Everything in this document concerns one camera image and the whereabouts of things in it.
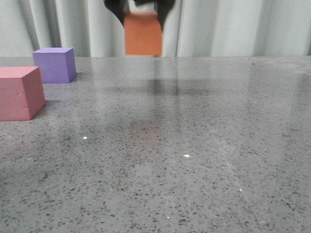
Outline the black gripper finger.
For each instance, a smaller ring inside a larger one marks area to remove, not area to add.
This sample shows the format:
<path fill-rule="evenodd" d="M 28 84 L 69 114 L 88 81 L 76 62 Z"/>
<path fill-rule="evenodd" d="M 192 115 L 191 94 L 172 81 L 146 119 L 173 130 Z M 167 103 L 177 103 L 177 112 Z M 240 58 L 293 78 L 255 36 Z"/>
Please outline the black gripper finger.
<path fill-rule="evenodd" d="M 157 17 L 162 31 L 164 29 L 165 20 L 169 12 L 173 9 L 174 4 L 175 0 L 156 0 Z"/>
<path fill-rule="evenodd" d="M 124 19 L 129 14 L 128 0 L 104 0 L 104 5 L 124 26 Z"/>

